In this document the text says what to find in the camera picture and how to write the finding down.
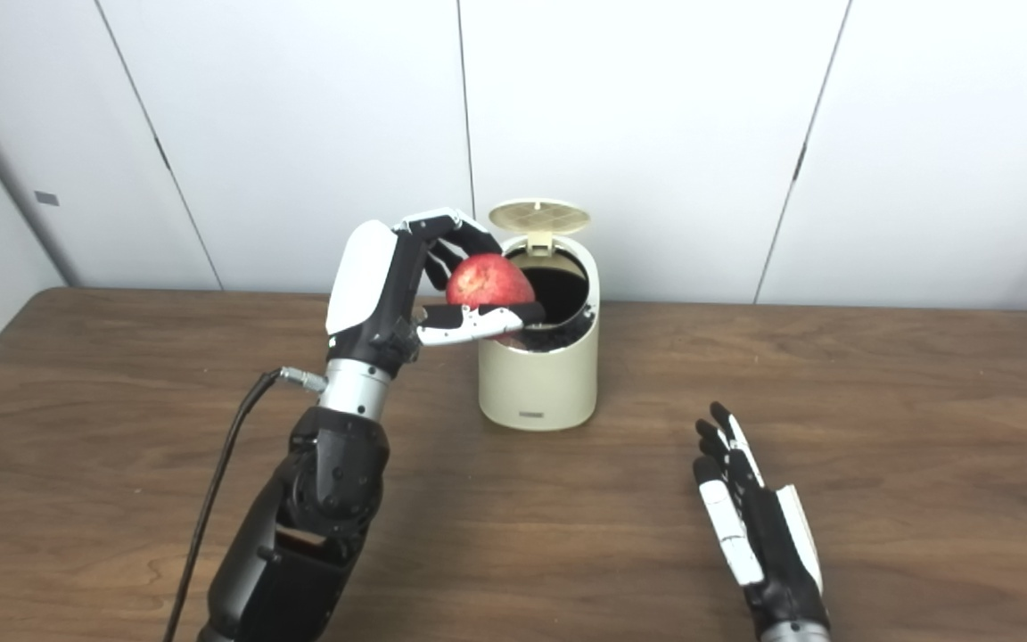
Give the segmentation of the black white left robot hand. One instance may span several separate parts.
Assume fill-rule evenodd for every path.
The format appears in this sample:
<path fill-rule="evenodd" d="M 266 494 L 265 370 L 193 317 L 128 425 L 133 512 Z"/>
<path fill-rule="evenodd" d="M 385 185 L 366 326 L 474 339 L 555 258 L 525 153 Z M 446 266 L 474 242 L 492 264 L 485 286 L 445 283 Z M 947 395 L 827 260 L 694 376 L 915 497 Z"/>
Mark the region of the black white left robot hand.
<path fill-rule="evenodd" d="M 379 375 L 391 381 L 424 346 L 489 340 L 545 320 L 533 296 L 518 303 L 433 305 L 421 320 L 413 317 L 424 276 L 448 293 L 451 268 L 500 256 L 490 232 L 452 207 L 410 215 L 395 225 L 360 224 L 348 237 L 327 308 L 326 378 Z"/>

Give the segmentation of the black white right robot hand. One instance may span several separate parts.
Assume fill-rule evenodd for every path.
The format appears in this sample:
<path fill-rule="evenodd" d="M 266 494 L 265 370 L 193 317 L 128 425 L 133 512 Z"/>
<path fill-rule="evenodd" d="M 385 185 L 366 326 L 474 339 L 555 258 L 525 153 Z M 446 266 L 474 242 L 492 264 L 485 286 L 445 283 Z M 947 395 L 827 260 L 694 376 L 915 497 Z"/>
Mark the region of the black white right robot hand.
<path fill-rule="evenodd" d="M 695 424 L 693 475 L 741 589 L 758 641 L 828 641 L 817 546 L 794 485 L 768 487 L 734 414 L 720 402 Z"/>

